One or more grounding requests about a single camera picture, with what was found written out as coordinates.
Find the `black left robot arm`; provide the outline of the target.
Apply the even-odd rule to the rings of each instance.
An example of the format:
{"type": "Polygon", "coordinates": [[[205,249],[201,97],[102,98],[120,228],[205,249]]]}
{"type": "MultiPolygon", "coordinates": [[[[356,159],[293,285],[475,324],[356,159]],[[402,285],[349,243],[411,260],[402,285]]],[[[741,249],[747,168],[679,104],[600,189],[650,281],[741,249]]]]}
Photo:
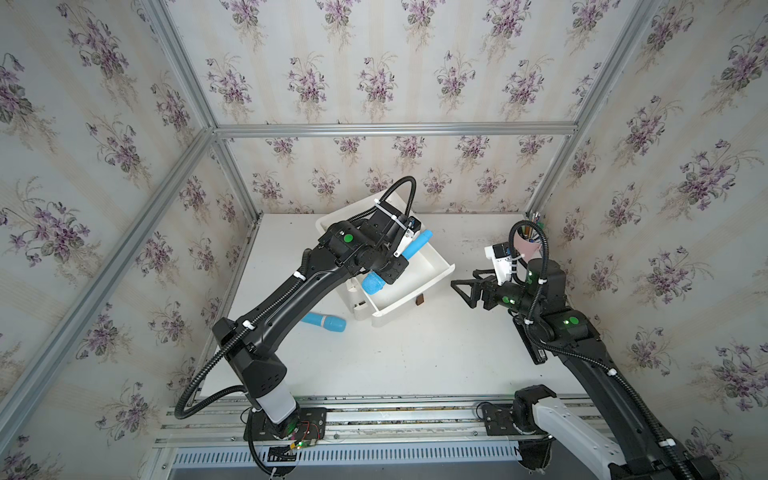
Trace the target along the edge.
{"type": "Polygon", "coordinates": [[[373,206],[331,224],[315,247],[303,251],[298,268],[262,303],[236,320],[218,320],[213,333],[219,349],[183,390],[175,418],[187,419],[228,395],[243,393],[273,426],[291,429],[300,407],[287,387],[279,346],[315,305],[346,281],[363,276],[380,286],[399,279],[409,264],[400,245],[420,225],[412,214],[416,191],[414,177],[396,180],[373,206]],[[221,360],[227,361],[238,384],[191,405],[191,397],[221,360]]]}

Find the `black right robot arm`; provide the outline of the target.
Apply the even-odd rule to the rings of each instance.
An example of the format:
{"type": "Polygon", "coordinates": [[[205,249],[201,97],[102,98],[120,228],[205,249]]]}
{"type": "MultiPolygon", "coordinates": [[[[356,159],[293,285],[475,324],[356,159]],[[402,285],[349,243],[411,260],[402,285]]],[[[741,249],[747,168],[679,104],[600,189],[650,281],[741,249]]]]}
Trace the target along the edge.
{"type": "Polygon", "coordinates": [[[582,386],[610,430],[604,435],[570,413],[542,384],[516,392],[512,426],[553,437],[599,479],[717,479],[714,462],[679,442],[621,373],[599,332],[566,295],[567,275],[550,257],[543,228],[516,222],[504,243],[487,248],[491,269],[451,288],[471,308],[504,308],[532,361],[558,358],[582,386]]]}

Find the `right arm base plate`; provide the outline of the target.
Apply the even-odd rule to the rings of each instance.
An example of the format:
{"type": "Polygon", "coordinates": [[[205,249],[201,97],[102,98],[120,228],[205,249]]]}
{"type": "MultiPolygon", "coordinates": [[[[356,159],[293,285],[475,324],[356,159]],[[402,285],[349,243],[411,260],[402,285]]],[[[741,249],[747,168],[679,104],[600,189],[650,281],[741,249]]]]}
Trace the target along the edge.
{"type": "Polygon", "coordinates": [[[477,404],[475,415],[483,422],[488,436],[547,436],[534,420],[532,405],[513,402],[496,404],[483,401],[477,404]]]}

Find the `blue toy microphone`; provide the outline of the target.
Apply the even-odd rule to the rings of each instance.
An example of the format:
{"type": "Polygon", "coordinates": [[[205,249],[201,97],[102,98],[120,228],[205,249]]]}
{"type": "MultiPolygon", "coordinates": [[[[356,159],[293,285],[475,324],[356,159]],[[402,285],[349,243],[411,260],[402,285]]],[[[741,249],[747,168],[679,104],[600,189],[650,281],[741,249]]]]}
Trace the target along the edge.
{"type": "Polygon", "coordinates": [[[347,326],[347,322],[343,318],[315,312],[307,313],[302,318],[302,322],[323,328],[334,333],[344,332],[347,326]]]}
{"type": "Polygon", "coordinates": [[[433,232],[430,230],[420,232],[401,253],[388,260],[383,267],[368,273],[361,283],[363,292],[375,295],[386,285],[394,284],[408,267],[410,259],[429,243],[432,236],[433,232]]]}

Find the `white top drawer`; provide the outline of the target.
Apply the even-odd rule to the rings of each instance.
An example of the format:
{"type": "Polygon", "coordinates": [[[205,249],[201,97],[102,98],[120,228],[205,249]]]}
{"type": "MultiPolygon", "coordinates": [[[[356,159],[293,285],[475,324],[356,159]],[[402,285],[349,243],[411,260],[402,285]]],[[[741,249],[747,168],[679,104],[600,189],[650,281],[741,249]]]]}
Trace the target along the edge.
{"type": "Polygon", "coordinates": [[[416,299],[430,288],[443,282],[454,272],[455,265],[448,263],[430,244],[432,232],[427,230],[415,238],[402,252],[408,266],[394,284],[383,283],[374,294],[364,289],[365,281],[372,276],[363,274],[344,284],[346,304],[353,316],[369,321],[381,328],[398,315],[416,307],[416,299]]]}

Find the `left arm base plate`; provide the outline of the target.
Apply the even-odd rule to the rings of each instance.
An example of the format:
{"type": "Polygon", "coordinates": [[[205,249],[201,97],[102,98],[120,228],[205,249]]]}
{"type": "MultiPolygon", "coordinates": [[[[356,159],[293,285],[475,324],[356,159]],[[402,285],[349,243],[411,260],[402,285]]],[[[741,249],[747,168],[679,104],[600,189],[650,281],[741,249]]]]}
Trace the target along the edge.
{"type": "Polygon", "coordinates": [[[325,436],[328,410],[323,407],[302,408],[290,414],[281,423],[273,423],[260,410],[248,408],[241,420],[256,442],[278,441],[296,444],[314,444],[325,436]]]}

